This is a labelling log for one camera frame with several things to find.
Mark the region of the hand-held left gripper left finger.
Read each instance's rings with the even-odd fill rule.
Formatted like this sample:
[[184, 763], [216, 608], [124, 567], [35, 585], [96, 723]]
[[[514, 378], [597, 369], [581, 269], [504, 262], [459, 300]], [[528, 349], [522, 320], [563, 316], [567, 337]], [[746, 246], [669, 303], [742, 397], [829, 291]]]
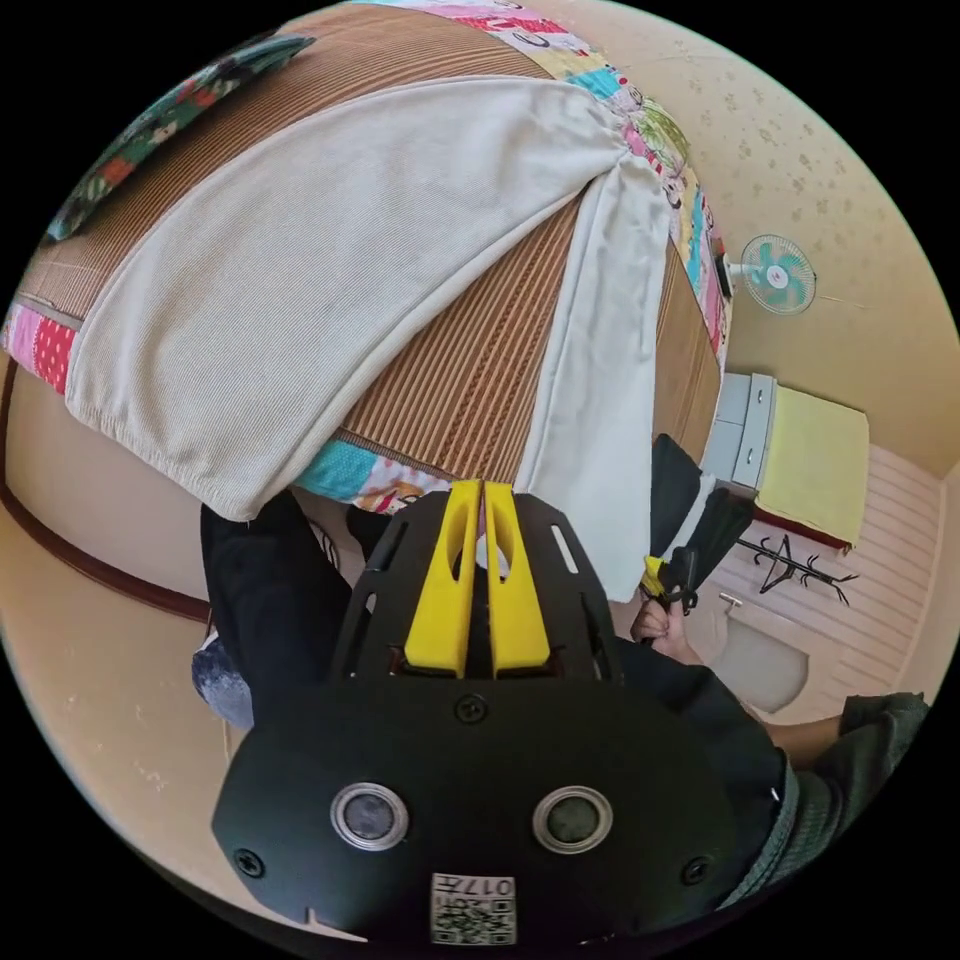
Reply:
[[457, 481], [443, 498], [429, 562], [404, 644], [416, 671], [465, 676], [481, 482]]

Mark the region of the person's right hand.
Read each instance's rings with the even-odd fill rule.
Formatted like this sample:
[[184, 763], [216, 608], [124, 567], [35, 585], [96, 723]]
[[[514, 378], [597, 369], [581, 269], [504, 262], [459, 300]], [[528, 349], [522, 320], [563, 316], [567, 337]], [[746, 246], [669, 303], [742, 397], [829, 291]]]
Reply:
[[656, 652], [681, 664], [705, 665], [687, 639], [680, 601], [664, 607], [657, 599], [645, 600], [630, 628], [630, 634], [634, 642], [649, 645]]

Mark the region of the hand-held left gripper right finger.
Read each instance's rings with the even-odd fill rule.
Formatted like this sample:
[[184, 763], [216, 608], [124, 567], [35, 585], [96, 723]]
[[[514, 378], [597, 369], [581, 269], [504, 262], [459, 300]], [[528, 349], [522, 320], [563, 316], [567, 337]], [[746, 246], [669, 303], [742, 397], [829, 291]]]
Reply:
[[512, 488], [484, 485], [488, 617], [496, 677], [539, 671], [549, 642]]

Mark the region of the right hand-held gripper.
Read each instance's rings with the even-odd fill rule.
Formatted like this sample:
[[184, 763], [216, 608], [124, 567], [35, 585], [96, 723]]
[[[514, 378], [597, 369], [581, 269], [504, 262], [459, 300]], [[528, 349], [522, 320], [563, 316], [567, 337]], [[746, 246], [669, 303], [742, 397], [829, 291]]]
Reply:
[[652, 447], [650, 548], [642, 589], [664, 607], [698, 603], [698, 589], [754, 520], [753, 501], [703, 472], [667, 434]]

